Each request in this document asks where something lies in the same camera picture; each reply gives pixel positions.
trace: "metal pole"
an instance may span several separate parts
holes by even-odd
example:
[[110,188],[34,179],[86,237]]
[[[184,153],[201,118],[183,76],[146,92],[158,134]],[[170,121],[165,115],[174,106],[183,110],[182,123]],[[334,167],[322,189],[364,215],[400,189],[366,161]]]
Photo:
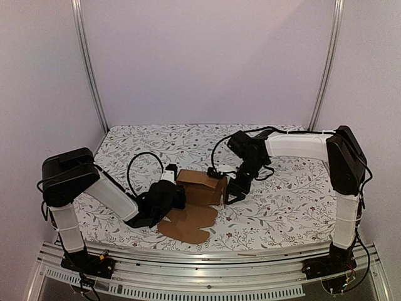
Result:
[[313,108],[313,113],[309,121],[308,130],[314,130],[318,123],[321,106],[325,98],[328,81],[330,79],[331,69],[333,67],[338,36],[340,34],[341,19],[343,16],[343,7],[344,7],[344,0],[336,0],[333,25],[331,26],[330,44],[328,47],[325,69],[323,70],[323,76],[320,81],[318,96],[316,98],[315,107]]
[[98,115],[100,125],[104,133],[107,133],[109,130],[109,126],[107,124],[105,111],[103,109],[103,105],[100,100],[100,95],[95,79],[95,73],[93,72],[93,67],[90,60],[89,47],[88,47],[88,42],[86,40],[85,27],[83,24],[81,0],[71,0],[71,3],[73,6],[76,34],[78,36],[78,42],[80,45],[82,60],[85,66],[86,77],[88,79],[89,88],[93,99],[93,104],[95,106],[95,110]]

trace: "floral tablecloth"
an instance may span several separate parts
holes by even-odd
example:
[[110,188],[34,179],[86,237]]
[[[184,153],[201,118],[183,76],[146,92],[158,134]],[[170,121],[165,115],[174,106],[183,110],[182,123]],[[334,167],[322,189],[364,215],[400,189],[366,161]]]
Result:
[[[224,136],[237,130],[261,125],[135,125],[113,127],[100,147],[95,161],[128,189],[126,170],[129,160],[139,152],[157,154],[165,166],[205,171],[211,150]],[[280,126],[280,129],[301,129]],[[216,152],[216,161],[239,166],[225,144]],[[86,240],[142,248],[217,251],[255,250],[304,245],[327,241],[335,224],[334,193],[328,173],[320,161],[297,157],[271,159],[275,173],[268,180],[253,182],[251,192],[241,202],[215,206],[216,224],[206,228],[209,241],[190,245],[173,240],[157,227],[131,229],[95,199],[82,194],[75,209]],[[137,192],[149,189],[160,178],[157,161],[142,156],[131,168]]]

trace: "flattened cardboard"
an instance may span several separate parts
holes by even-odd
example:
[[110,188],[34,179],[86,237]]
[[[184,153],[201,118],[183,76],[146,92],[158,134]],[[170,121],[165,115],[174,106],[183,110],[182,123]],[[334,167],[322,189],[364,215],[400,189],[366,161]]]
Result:
[[167,215],[170,221],[157,224],[159,232],[175,240],[199,244],[209,239],[210,233],[201,228],[211,227],[216,222],[217,210],[209,205],[219,205],[226,193],[227,179],[213,179],[206,172],[183,169],[177,177],[187,197],[184,210],[173,209]]
[[200,228],[214,225],[217,211],[210,207],[187,204],[184,210],[173,209],[167,215],[171,221],[162,220],[157,228],[163,235],[186,243],[204,243],[210,233]]

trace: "robotic arm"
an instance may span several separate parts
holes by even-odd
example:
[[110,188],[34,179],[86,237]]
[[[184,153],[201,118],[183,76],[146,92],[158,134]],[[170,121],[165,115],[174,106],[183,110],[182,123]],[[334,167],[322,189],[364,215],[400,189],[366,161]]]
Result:
[[126,192],[109,174],[94,164],[87,148],[50,157],[43,163],[43,200],[65,251],[61,266],[85,274],[111,278],[114,261],[107,253],[89,255],[72,205],[87,193],[111,209],[132,228],[153,227],[172,208],[185,208],[185,192],[175,184],[177,166],[170,164],[159,182],[138,197]]
[[327,163],[337,201],[335,233],[330,254],[306,260],[303,272],[311,279],[356,267],[352,249],[362,215],[362,183],[367,160],[349,127],[341,126],[327,134],[285,132],[272,128],[255,137],[239,131],[231,136],[227,146],[243,163],[234,179],[229,181],[226,204],[246,197],[252,180],[258,177],[262,167],[271,163],[270,157],[307,157]]

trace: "floral pattern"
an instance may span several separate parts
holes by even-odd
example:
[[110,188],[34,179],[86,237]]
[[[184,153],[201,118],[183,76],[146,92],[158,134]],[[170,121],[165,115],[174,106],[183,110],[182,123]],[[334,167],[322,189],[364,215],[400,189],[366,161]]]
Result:
[[[260,125],[113,127],[95,162],[128,189],[127,166],[139,152],[154,152],[165,166],[175,163],[179,169],[205,171],[210,166],[212,148],[221,137],[256,127]],[[83,236],[86,240],[113,245],[182,251],[255,250],[329,240],[335,224],[335,202],[323,164],[297,157],[278,157],[271,161],[274,175],[266,181],[254,181],[245,200],[230,206],[215,206],[219,213],[216,224],[205,229],[211,235],[203,244],[173,240],[160,234],[157,227],[131,229],[86,194],[75,202]],[[221,144],[216,151],[216,162],[239,166],[241,160]],[[148,190],[160,178],[158,162],[151,156],[139,157],[132,164],[130,178],[137,193]]]

